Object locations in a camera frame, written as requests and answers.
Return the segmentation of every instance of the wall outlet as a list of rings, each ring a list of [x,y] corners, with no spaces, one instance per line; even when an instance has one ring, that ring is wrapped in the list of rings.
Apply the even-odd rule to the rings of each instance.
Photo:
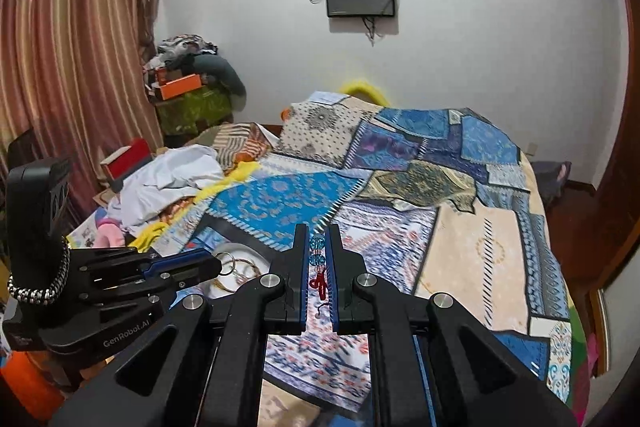
[[[535,156],[536,152],[538,152],[538,144],[529,142],[529,145],[527,145],[527,150],[524,153],[527,156]]]

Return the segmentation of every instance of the silver bolt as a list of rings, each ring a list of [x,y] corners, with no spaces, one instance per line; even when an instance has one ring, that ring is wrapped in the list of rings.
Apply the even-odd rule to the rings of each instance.
[[[267,275],[260,277],[260,284],[265,288],[273,288],[280,284],[280,277],[274,273],[268,273]]]
[[[204,299],[202,298],[202,295],[191,293],[184,299],[182,299],[182,306],[188,310],[197,310],[200,306],[202,306],[203,302]]]
[[[433,303],[438,308],[451,308],[453,306],[453,297],[448,293],[436,293],[433,297]]]
[[[360,286],[367,288],[376,284],[378,282],[378,278],[372,273],[361,273],[356,278],[356,281]]]

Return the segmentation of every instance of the red book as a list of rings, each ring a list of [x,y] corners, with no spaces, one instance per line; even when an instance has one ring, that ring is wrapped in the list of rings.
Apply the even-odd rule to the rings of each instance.
[[[151,156],[151,150],[144,138],[134,138],[130,145],[120,147],[100,162],[109,180],[117,180],[131,171],[142,160]]]

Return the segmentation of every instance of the striped curtain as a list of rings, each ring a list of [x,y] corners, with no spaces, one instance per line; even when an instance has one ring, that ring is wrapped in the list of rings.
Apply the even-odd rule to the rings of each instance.
[[[138,136],[161,144],[142,83],[157,2],[0,0],[2,176],[9,143],[33,128],[45,156],[72,159],[71,196],[88,214],[102,158]]]

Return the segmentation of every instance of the patchwork quilt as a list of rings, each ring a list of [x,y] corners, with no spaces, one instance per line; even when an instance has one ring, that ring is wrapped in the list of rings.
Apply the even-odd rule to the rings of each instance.
[[[273,259],[292,245],[296,223],[316,233],[337,223],[368,271],[405,293],[452,294],[579,415],[584,332],[516,144],[468,108],[405,110],[317,93],[287,114],[250,181],[207,201],[198,227]],[[367,338],[338,338],[309,292],[306,332],[269,340],[261,425],[369,418]]]

